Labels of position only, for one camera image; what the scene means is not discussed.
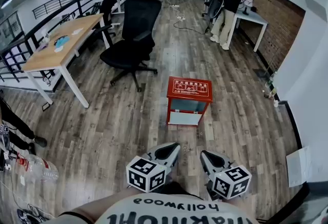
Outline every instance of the red box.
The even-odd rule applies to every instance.
[[[212,82],[170,76],[167,97],[168,125],[197,126],[209,103],[213,102]]]

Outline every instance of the black metal railing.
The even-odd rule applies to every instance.
[[[93,2],[94,0],[88,0],[84,4],[81,4],[81,0],[72,0],[67,2],[64,5],[61,5],[57,10],[49,14],[45,19],[38,23],[34,28],[32,28],[27,34],[24,35],[23,31],[19,33],[11,43],[0,49],[0,79],[5,81],[6,79],[15,79],[19,82],[21,79],[27,79],[22,71],[21,65],[26,63],[28,58],[33,54],[33,52],[40,46],[40,42],[43,37],[37,40],[35,34],[38,32],[44,25],[46,25],[51,19],[55,18],[58,14],[62,13],[64,10],[69,7],[77,4],[77,9],[66,14],[57,24],[55,24],[49,31],[50,33],[57,26],[63,24],[64,22],[70,20],[70,18],[76,18],[80,15],[84,15],[97,6],[97,3]],[[92,3],[90,7],[85,9],[89,3]],[[51,78],[55,73],[53,70],[47,71],[38,71],[40,75],[36,76],[33,72],[35,78]]]
[[[10,44],[22,31],[18,14],[14,12],[0,24],[0,49]]]
[[[73,0],[50,0],[32,10],[35,19],[50,14]]]

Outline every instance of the ceiling light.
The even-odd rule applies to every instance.
[[[4,9],[7,5],[11,3],[12,0],[4,0],[4,2],[1,5],[1,9]]]

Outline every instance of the printed label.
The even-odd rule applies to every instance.
[[[174,79],[173,93],[197,96],[209,96],[208,83]]]
[[[43,160],[43,162],[45,163],[45,166],[46,166],[46,169],[49,169],[49,165],[48,165],[48,163],[44,160],[44,159],[42,159]]]

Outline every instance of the plastic bottle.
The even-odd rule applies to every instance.
[[[275,71],[269,78],[269,80],[265,83],[265,87],[269,88],[270,85],[272,85],[273,83],[273,78],[275,77],[275,75],[277,74],[277,71]]]
[[[19,158],[18,164],[25,168],[29,176],[41,181],[56,181],[58,179],[58,170],[56,166],[44,159],[27,155],[25,158]]]
[[[271,98],[273,98],[275,95],[276,95],[276,93],[277,93],[277,89],[272,89],[272,91],[270,92],[270,94],[269,94],[269,98],[271,99]]]

